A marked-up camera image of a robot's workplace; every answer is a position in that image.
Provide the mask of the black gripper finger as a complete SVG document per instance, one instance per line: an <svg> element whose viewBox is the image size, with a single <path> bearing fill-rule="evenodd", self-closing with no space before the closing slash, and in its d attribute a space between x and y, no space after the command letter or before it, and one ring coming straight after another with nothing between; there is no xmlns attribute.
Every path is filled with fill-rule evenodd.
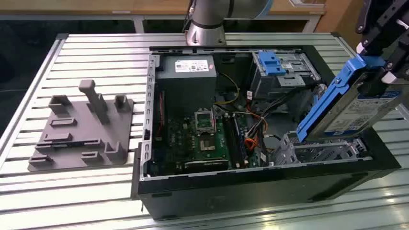
<svg viewBox="0 0 409 230"><path fill-rule="evenodd" d="M403 34L397 20L403 17L401 0L365 0L356 24L363 35L357 45L360 55L380 55Z"/></svg>
<svg viewBox="0 0 409 230"><path fill-rule="evenodd" d="M403 34L393 41L393 43L384 48L389 49L391 46L395 47L392 53L385 59L385 64L359 87L360 93L365 96L381 95L391 85L404 86L409 83L409 25L401 19L399 19L396 22L403 26ZM379 57L383 55L383 53L380 55L361 56Z"/></svg>

